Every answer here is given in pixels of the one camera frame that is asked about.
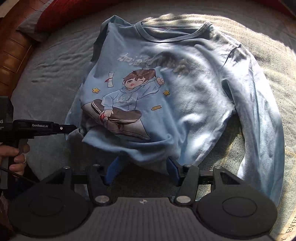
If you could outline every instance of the finger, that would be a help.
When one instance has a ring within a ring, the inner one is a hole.
[[[17,164],[12,164],[9,167],[9,170],[12,172],[23,172],[25,170],[27,163],[17,163]]]
[[[31,150],[29,144],[24,145],[23,153],[28,153]]]
[[[11,146],[0,146],[0,156],[16,156],[19,153],[19,149]]]
[[[17,173],[18,175],[21,175],[21,176],[22,176],[22,175],[25,173],[25,171],[22,171],[22,172],[16,172],[16,173]]]
[[[25,156],[22,154],[22,155],[19,155],[19,156],[16,156],[14,158],[14,162],[15,163],[24,163],[25,162]]]

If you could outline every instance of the gray bedsheet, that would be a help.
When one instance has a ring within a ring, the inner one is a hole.
[[[284,184],[272,236],[291,240],[296,234],[296,23],[269,8],[244,0],[133,1],[77,19],[53,33],[34,52],[12,96],[14,118],[64,123],[79,88],[83,66],[92,56],[100,24],[112,15],[130,23],[143,20],[149,24],[209,20],[255,56],[270,81],[285,134]],[[29,144],[28,164],[40,179],[65,165],[83,169],[90,163],[108,164],[114,158],[86,145],[66,143],[63,135],[38,137]],[[234,116],[200,167],[212,169],[222,165],[236,174],[243,156],[244,139],[239,119]],[[167,176],[137,166],[125,169],[110,189],[115,196],[166,196],[177,191]],[[199,187],[198,198],[208,192],[208,186]]]

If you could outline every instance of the human hand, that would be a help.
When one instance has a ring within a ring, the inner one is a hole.
[[[158,83],[159,85],[163,85],[163,84],[165,83],[165,81],[164,81],[162,78],[160,78],[160,77],[158,77],[158,78],[156,79],[156,81],[157,81],[157,83]]]
[[[113,110],[105,110],[105,112],[104,112],[104,116],[106,116],[106,117],[110,117],[111,114],[113,114]]]
[[[4,157],[15,156],[14,162],[16,164],[12,164],[9,167],[9,169],[12,172],[16,172],[19,175],[23,175],[25,171],[25,167],[27,165],[27,163],[25,162],[24,153],[28,153],[29,151],[30,151],[30,146],[26,144],[23,148],[23,154],[16,156],[19,153],[19,149],[11,146],[0,145],[0,165]]]

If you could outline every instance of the gray pillow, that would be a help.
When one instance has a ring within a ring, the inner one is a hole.
[[[22,33],[30,36],[31,38],[35,39],[38,42],[44,42],[48,39],[49,33],[40,33],[35,32],[35,26],[38,22],[43,11],[53,2],[53,0],[49,0],[46,4],[42,6],[39,10],[32,13],[24,20],[18,27],[17,30],[21,31]]]

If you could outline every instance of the wooden headboard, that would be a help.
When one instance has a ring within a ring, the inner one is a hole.
[[[38,44],[15,29],[48,0],[20,0],[0,22],[0,96],[12,95],[18,80]]]

